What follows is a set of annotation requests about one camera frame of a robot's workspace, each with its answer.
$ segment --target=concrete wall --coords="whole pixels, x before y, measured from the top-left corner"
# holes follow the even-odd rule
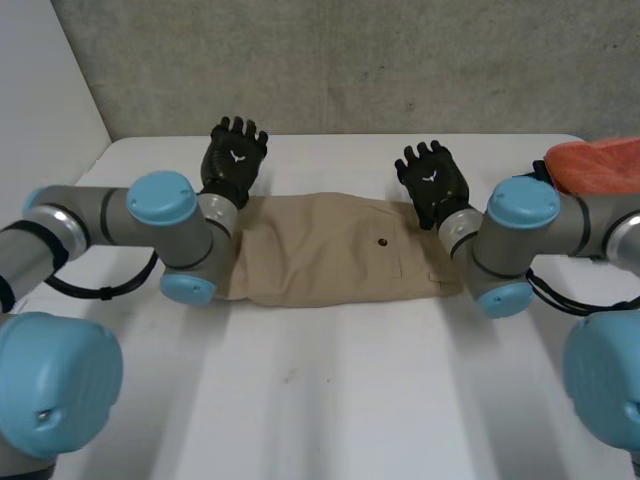
[[[640,133],[637,0],[53,0],[113,139]]]
[[[48,0],[0,0],[0,228],[36,187],[76,181],[109,136]]]

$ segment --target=black cable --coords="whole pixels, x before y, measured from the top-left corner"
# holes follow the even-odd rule
[[[158,262],[158,254],[153,252],[149,261],[138,274],[131,280],[124,282],[121,285],[115,287],[103,287],[100,289],[82,288],[76,285],[71,285],[65,281],[60,280],[55,275],[50,276],[44,283],[49,285],[54,290],[74,298],[82,298],[87,300],[111,300],[114,297],[126,295],[139,288],[151,275],[156,263]]]
[[[597,312],[636,310],[640,308],[640,296],[630,301],[622,301],[608,306],[591,305],[588,303],[578,302],[577,300],[565,297],[564,295],[556,292],[547,282],[533,273],[532,269],[529,269],[525,276],[531,284],[533,292],[542,301],[544,301],[547,305],[550,305],[553,308],[569,315],[586,317],[588,315],[591,315],[592,313]]]

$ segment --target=white wall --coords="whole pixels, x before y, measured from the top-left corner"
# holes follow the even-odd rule
[[[0,0],[0,227],[110,143],[49,0]]]

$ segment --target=gray wall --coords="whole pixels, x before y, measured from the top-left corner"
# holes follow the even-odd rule
[[[113,137],[640,133],[638,0],[53,0]]]

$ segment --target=light blue joint cap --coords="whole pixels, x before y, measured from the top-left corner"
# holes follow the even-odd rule
[[[79,450],[107,424],[122,373],[120,346],[104,327],[17,315],[0,329],[0,431],[35,458]]]
[[[601,442],[640,451],[640,312],[602,312],[573,327],[564,345],[564,386]]]
[[[187,220],[198,208],[189,180],[178,172],[154,172],[136,180],[127,192],[127,209],[147,225],[170,227]]]
[[[533,300],[533,289],[528,283],[512,283],[498,287],[476,299],[476,303],[489,318],[510,317],[520,313]]]
[[[185,305],[207,305],[213,300],[216,286],[193,275],[169,273],[160,280],[160,290],[174,302]]]
[[[495,188],[487,213],[505,228],[541,228],[560,213],[560,195],[547,183],[531,177],[513,177]]]
[[[40,195],[47,188],[49,188],[49,187],[36,188],[33,192],[31,192],[29,194],[29,196],[27,197],[27,201],[24,202],[24,207],[22,207],[22,216],[23,217],[27,214],[27,212],[29,212],[29,210],[31,210],[31,207],[33,207],[33,204],[36,201],[36,198],[38,198],[38,195]]]

